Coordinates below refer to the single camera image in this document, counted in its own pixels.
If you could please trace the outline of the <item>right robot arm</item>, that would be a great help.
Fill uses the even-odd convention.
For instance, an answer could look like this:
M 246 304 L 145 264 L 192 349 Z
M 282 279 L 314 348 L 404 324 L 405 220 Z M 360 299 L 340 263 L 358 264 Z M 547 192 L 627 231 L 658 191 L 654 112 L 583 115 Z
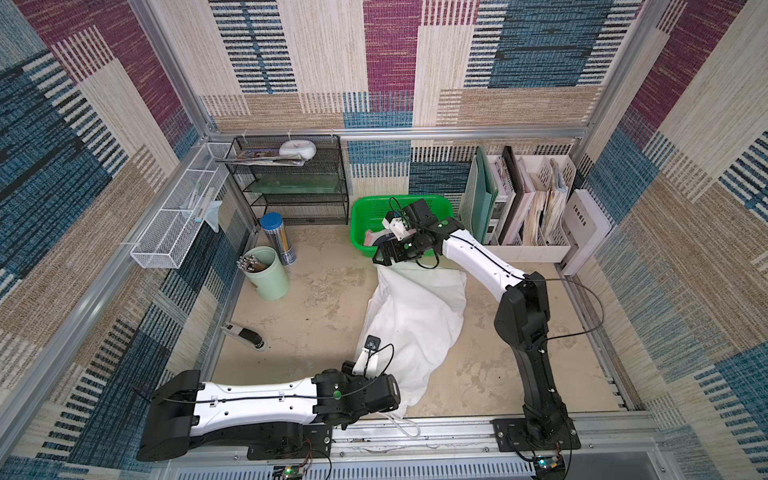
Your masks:
M 498 301 L 493 325 L 514 354 L 524 392 L 521 419 L 492 422 L 499 450 L 522 453 L 579 449 L 581 441 L 551 368 L 550 307 L 544 277 L 512 267 L 455 219 L 438 219 L 424 199 L 388 211 L 382 225 L 394 237 L 377 247 L 374 263 L 390 266 L 418 260 L 431 250 L 470 273 Z

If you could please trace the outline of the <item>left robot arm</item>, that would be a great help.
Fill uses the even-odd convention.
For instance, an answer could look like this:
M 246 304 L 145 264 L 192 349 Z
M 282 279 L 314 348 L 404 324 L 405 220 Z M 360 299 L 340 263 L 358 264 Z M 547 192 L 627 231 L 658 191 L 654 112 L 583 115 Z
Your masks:
M 395 378 L 373 378 L 328 369 L 312 377 L 270 385 L 204 382 L 187 370 L 150 398 L 137 459 L 179 458 L 201 446 L 247 448 L 250 460 L 329 453 L 334 428 L 389 413 L 401 400 Z

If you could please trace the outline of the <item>pink shark print shorts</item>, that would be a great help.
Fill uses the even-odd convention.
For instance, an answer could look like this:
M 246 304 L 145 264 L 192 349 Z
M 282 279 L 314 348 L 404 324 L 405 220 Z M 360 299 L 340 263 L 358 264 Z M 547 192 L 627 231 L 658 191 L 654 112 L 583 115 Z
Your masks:
M 372 230 L 367 230 L 365 232 L 363 245 L 365 247 L 376 246 L 379 241 L 383 241 L 391 235 L 392 235 L 392 232 L 388 229 L 379 230 L 376 232 Z

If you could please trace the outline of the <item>white shirt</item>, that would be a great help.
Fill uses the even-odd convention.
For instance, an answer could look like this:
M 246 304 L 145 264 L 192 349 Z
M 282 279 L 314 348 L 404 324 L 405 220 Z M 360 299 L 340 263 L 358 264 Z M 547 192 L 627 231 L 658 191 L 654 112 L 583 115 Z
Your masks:
M 446 359 L 464 322 L 466 274 L 405 263 L 376 267 L 378 285 L 368 302 L 358 356 L 368 335 L 381 339 L 379 374 L 395 377 L 401 419 L 427 390 L 430 375 Z

